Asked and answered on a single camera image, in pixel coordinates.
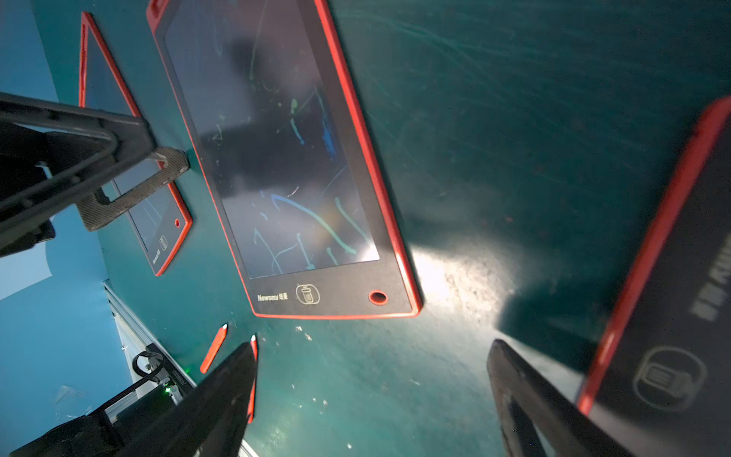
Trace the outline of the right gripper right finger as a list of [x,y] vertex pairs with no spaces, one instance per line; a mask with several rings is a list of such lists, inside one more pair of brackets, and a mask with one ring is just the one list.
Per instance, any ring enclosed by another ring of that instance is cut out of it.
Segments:
[[493,341],[487,372],[509,456],[629,456],[506,341]]

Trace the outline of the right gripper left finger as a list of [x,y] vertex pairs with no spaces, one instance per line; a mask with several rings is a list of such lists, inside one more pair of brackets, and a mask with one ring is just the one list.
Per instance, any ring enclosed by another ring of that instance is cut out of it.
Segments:
[[257,371],[257,343],[239,346],[178,406],[116,454],[237,456],[253,415]]

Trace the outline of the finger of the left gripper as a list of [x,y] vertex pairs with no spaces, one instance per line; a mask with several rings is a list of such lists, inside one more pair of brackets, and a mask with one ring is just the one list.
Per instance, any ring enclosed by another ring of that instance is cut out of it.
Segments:
[[[145,160],[163,167],[115,199],[104,194],[104,185]],[[189,167],[182,150],[156,144],[140,117],[3,93],[1,254],[53,239],[51,219],[71,205],[87,230],[104,228]]]

